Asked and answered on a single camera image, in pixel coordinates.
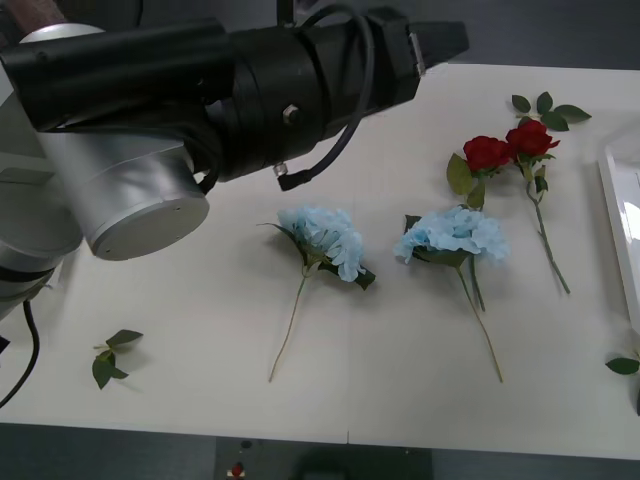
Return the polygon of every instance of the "blue flower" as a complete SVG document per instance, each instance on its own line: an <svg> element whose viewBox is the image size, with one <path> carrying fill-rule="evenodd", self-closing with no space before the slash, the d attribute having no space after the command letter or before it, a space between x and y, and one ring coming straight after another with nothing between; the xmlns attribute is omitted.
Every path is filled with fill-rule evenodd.
<svg viewBox="0 0 640 480"><path fill-rule="evenodd" d="M360 265L364 255L362 235L349 215L325 208L289 208L278 212L278 220L302 245L308 245L326 255L338 267L338 275L345 282L353 282L358 273L366 270Z"/></svg>
<svg viewBox="0 0 640 480"><path fill-rule="evenodd" d="M402 236L393 253L409 263L415 247L432 251L465 250L494 260L502 260L511 252L496 219L462 207L422 217Z"/></svg>

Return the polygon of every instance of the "white tray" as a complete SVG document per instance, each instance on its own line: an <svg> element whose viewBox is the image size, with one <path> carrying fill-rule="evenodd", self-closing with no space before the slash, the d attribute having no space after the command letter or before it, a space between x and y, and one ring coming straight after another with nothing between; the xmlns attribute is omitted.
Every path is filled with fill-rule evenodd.
<svg viewBox="0 0 640 480"><path fill-rule="evenodd" d="M640 333L640 125L612 136L598 163L631 325Z"/></svg>

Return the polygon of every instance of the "flower stem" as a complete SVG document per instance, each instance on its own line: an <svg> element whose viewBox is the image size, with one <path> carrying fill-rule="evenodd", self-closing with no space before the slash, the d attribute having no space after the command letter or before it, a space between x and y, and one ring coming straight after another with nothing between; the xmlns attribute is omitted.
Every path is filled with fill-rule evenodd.
<svg viewBox="0 0 640 480"><path fill-rule="evenodd" d="M269 383L273 381L273 376L276 374L276 368L278 366L278 362L280 361L280 357L284 352L284 349L287 346L287 342L289 341L289 335L291 335L291 328L293 327L293 317L296 315L296 309L298 308L298 301L300 300L300 294L302 293L302 288L304 287L304 282L307 280L307 275L302 273L302 282L300 282L300 287L298 288L298 295L296 295L296 303L293 305L293 312L291 313L291 320L289 321L289 328L287 329L287 335L284 337L284 342L282 343L282 347L280 347L280 352L278 352L278 356L276 357L276 361L273 363L273 368L271 369L271 375L269 375Z"/></svg>
<svg viewBox="0 0 640 480"><path fill-rule="evenodd" d="M500 383L504 383L504 378L502 377L502 371L500 370L500 364L498 363L498 357L496 357L496 352L493 350L493 344L491 343L491 339L489 338L489 333L487 329L484 328L484 323L480 320L480 315L478 315L478 311L476 310L475 305L473 304L473 300L471 299L471 295L469 295L469 289L467 288L467 282L464 280L464 276L462 275L462 271L460 268L456 268L456 272L458 272L458 277L460 277L460 281L462 282L462 286L464 287L464 293L467 294L467 300L469 300L469 305L473 309L473 313L478 319L478 323L482 327L482 331L484 332L484 336L487 339L487 343L489 344L489 350L491 350L491 356L493 357L493 363L496 365L496 370L498 371L498 378L500 378Z"/></svg>
<svg viewBox="0 0 640 480"><path fill-rule="evenodd" d="M569 290L569 285L567 285L567 282L565 282L562 273L560 273L560 268L558 268L558 264L556 264L556 261L553 259L553 253L551 252L551 246L549 245L549 239L547 238L547 231L545 230L544 222L542 221L540 200L537 200L533 195L531 195L531 183L532 182L527 182L527 197L529 197L529 200L531 200L533 205L536 207L536 216L538 217L538 224L540 224L540 237L542 238L542 242L544 243L544 249L547 252L547 257L549 258L549 262L551 263L553 271L556 272L556 275L560 279L560 283L562 284L564 291L567 292L567 294L570 294L571 290Z"/></svg>
<svg viewBox="0 0 640 480"><path fill-rule="evenodd" d="M484 300L482 298L482 293L480 292L480 284L478 283L478 278L476 277L476 256L472 255L469 260L470 270L471 270L471 288L474 290L476 296L478 297L478 302L480 303L480 308L483 312L486 312L484 308Z"/></svg>

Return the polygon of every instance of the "black cord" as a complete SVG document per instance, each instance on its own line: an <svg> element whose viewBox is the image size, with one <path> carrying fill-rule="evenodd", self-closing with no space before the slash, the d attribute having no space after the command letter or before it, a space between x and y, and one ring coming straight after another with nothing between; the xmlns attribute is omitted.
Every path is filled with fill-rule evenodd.
<svg viewBox="0 0 640 480"><path fill-rule="evenodd" d="M144 0L138 0L138 13L136 14L135 27L138 28L142 24L142 15L144 14Z"/></svg>
<svg viewBox="0 0 640 480"><path fill-rule="evenodd" d="M11 389L11 391L7 394L4 399L0 402L0 408L4 407L9 401L15 396L16 393L22 388L24 382L27 381L31 372L33 372L34 367L36 366L36 362L38 361L38 355L40 354L40 336L38 335L38 328L36 327L35 321L33 320L33 313L31 312L31 303L29 300L25 300L23 303L24 307L24 316L27 319L27 325L29 327L29 331L31 332L31 338L33 339L33 351L31 353L31 359L29 360L29 364L27 365L27 369L18 380L18 383Z"/></svg>
<svg viewBox="0 0 640 480"><path fill-rule="evenodd" d="M302 25L302 28L309 28L314 26L320 20L329 15L336 13L344 13L353 18L360 38L365 49L365 63L364 63L364 80L362 82L362 90L356 109L354 110L347 127L340 135L340 138L336 141L335 145L331 147L329 153L327 153L322 160L311 167L308 170L301 170L296 173L281 175L278 177L278 183L283 191L292 190L297 186L311 181L314 177L324 172L329 165L331 165L336 158L342 153L347 144L351 141L351 137L356 132L360 120L364 117L367 106L369 105L369 99L371 98L371 88L373 86L373 67L374 67L374 44L373 35L371 34L371 28L367 22L367 19L358 14L352 7L348 5L335 4L329 5L307 19Z"/></svg>

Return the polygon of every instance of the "white table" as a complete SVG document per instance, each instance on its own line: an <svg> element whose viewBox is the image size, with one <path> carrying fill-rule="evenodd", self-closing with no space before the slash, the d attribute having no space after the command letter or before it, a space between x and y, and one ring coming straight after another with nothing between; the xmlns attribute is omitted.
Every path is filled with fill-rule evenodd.
<svg viewBox="0 0 640 480"><path fill-rule="evenodd" d="M543 204L572 294L551 272L521 179L497 177L485 211L503 220L513 255L504 267L481 263L479 275L500 384L455 274L407 267L391 249L403 214L459 201L445 181L451 153L477 135L503 137L514 125L512 93L545 90L594 116L557 134ZM637 380L604 365L635 337L596 165L606 138L637 119L637 72L443 66L415 101L364 121L311 184L281 194L263 171L218 185L206 223L149 257L106 263L83 248L64 287L35 301L40 362L0 421L640 459ZM300 264L275 229L255 225L304 203L352 214L378 281L362 292L314 278L269 384ZM101 392L92 346L120 328L145 337L119 360L131 376ZM4 394L31 349L21 312L0 334L13 340Z"/></svg>

